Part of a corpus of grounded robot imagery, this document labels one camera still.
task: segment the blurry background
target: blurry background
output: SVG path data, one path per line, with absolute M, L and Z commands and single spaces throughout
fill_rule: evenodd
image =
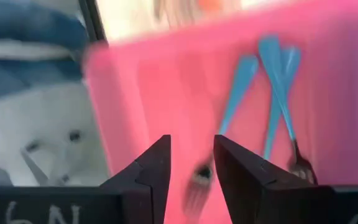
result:
M 80 13 L 77 0 L 31 1 L 73 17 Z M 6 54 L 6 49 L 0 45 L 0 52 L 5 52 L 2 54 Z M 68 149 L 71 158 L 82 158 L 68 184 L 99 185 L 109 175 L 90 99 L 81 77 L 66 80 L 53 69 L 47 72 L 50 75 L 45 75 L 53 77 L 53 82 L 0 96 L 0 167 L 8 171 L 14 185 L 37 186 L 21 150 L 33 141 L 40 141 L 40 149 L 45 150 L 33 153 L 32 158 L 45 173 L 50 173 L 56 166 L 54 162 L 59 151 Z M 81 133 L 81 139 L 75 145 L 69 138 L 73 130 Z
M 104 33 L 113 41 L 293 1 L 307 0 L 95 0 Z

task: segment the pink plastic tray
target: pink plastic tray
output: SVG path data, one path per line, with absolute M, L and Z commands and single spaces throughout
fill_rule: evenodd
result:
M 212 148 L 239 57 L 256 54 L 265 34 L 302 50 L 289 101 L 302 154 L 320 183 L 358 184 L 358 0 L 300 1 L 89 53 L 86 77 L 113 174 L 172 135 L 165 223 L 192 222 L 181 209 L 185 184 Z M 260 68 L 227 133 L 258 154 L 270 92 Z M 286 169 L 290 153 L 281 121 L 272 162 Z M 230 223 L 217 181 L 199 221 Z

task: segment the fork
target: fork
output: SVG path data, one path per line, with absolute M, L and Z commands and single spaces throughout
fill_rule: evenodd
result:
M 285 85 L 285 95 L 288 95 L 290 87 L 293 83 L 296 70 L 300 64 L 300 51 L 296 47 L 289 47 L 282 51 L 283 77 L 281 79 Z M 274 92 L 272 91 L 272 101 L 270 104 L 270 117 L 268 121 L 268 129 L 266 134 L 264 146 L 264 159 L 269 160 L 272 149 L 275 133 L 277 131 L 278 122 L 281 117 L 281 107 Z
M 308 160 L 302 157 L 296 140 L 290 112 L 288 110 L 284 84 L 282 78 L 280 78 L 282 77 L 283 71 L 280 52 L 280 42 L 275 36 L 266 37 L 259 42 L 259 55 L 272 84 L 274 95 L 277 97 L 280 104 L 292 143 L 293 155 L 290 159 L 289 171 L 312 184 L 317 184 L 317 178 L 313 167 Z
M 229 100 L 227 101 L 223 120 L 221 121 L 219 134 L 226 133 L 234 113 L 236 112 L 236 109 L 240 104 L 244 93 L 247 91 L 249 84 L 254 78 L 257 70 L 257 57 L 251 55 L 240 59 L 238 68 L 234 75 L 231 94 Z M 201 213 L 213 183 L 213 162 L 214 156 L 213 150 L 211 150 L 208 158 L 195 168 L 195 171 L 193 172 L 185 191 L 185 213 L 195 215 L 196 217 L 198 217 L 198 215 Z

